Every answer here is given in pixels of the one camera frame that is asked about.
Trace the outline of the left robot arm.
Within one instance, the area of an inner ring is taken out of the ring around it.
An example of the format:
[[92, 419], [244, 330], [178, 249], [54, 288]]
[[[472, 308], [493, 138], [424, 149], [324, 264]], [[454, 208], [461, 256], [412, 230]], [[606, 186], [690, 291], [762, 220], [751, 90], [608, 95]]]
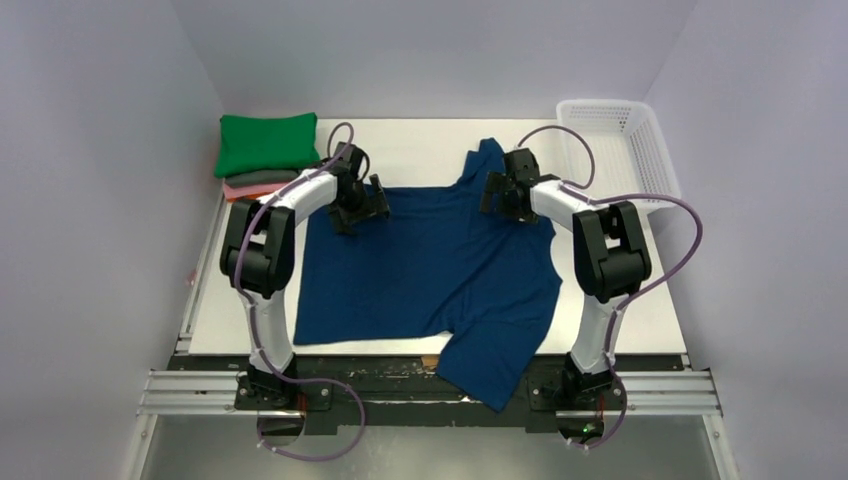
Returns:
[[306, 169], [279, 190], [238, 200], [230, 211], [219, 267], [244, 307], [249, 364], [239, 374], [238, 410], [326, 410], [333, 387], [327, 379], [301, 379], [287, 332], [285, 289], [294, 273], [297, 226], [327, 210], [336, 233], [387, 218], [390, 207], [379, 177], [361, 148], [341, 142], [333, 156]]

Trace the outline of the blue t-shirt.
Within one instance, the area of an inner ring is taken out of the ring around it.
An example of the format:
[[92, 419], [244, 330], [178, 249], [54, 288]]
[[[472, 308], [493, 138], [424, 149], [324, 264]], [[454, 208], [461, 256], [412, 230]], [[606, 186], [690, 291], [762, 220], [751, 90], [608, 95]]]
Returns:
[[298, 346], [448, 333], [438, 375], [505, 408], [552, 323], [561, 278], [552, 223], [482, 213], [503, 149], [483, 139], [447, 187], [395, 187], [391, 214], [335, 231], [307, 223], [293, 341]]

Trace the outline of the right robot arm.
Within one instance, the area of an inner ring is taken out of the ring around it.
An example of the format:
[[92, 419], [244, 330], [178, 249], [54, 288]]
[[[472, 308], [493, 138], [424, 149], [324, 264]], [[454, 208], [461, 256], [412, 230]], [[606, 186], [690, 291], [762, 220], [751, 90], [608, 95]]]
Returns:
[[481, 211], [521, 222], [547, 218], [572, 234], [574, 275], [584, 303], [556, 395], [584, 407], [613, 384], [623, 303], [652, 272], [640, 216], [630, 201], [603, 203], [542, 174], [527, 148], [504, 154], [503, 164], [503, 172], [487, 176]]

